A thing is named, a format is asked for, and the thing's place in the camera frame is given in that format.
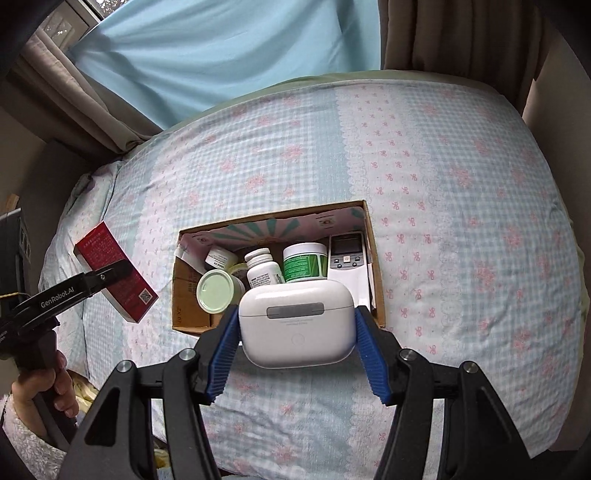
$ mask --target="bed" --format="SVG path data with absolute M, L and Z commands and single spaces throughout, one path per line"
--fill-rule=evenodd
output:
M 60 316 L 70 368 L 100 387 L 124 358 L 166 361 L 195 338 L 171 329 L 178 231 L 255 213 L 366 199 L 386 328 L 430 361 L 473 359 L 530 455 L 560 432 L 577 382 L 589 299 L 550 169 L 491 87 L 417 72 L 285 82 L 215 107 L 82 177 L 47 251 L 40 288 L 78 273 L 73 245 L 104 220 L 160 296 L 138 325 L 102 297 Z M 239 351 L 203 409 L 220 468 L 296 479 L 371 478 L 393 409 L 354 354 L 266 371 Z M 154 432 L 164 438 L 162 408 Z M 425 478 L 435 478 L 436 403 Z

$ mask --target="qr code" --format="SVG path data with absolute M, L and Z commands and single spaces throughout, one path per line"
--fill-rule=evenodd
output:
M 152 300 L 152 294 L 147 288 L 145 288 L 142 290 L 142 293 L 139 294 L 139 299 L 144 302 L 144 305 L 147 305 L 150 303 L 150 300 Z

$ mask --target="person's hand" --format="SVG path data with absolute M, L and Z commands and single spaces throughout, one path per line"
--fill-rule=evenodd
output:
M 40 438 L 47 437 L 47 429 L 33 403 L 33 397 L 39 392 L 54 388 L 57 393 L 54 402 L 56 409 L 64 412 L 70 418 L 78 415 L 78 402 L 72 379 L 66 371 L 66 365 L 66 357 L 58 351 L 55 369 L 23 372 L 12 384 L 14 410 L 18 418 L 21 419 L 25 427 Z

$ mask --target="white earbud case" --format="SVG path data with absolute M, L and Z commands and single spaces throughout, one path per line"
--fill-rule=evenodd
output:
M 333 364 L 355 347 L 353 298 L 337 281 L 253 288 L 238 312 L 244 353 L 259 367 Z

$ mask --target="red box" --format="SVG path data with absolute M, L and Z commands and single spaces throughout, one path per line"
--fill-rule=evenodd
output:
M 95 226 L 74 246 L 74 255 L 87 271 L 127 259 L 104 222 Z M 129 277 L 103 289 L 102 293 L 125 320 L 134 323 L 138 323 L 158 299 L 156 292 L 135 267 Z

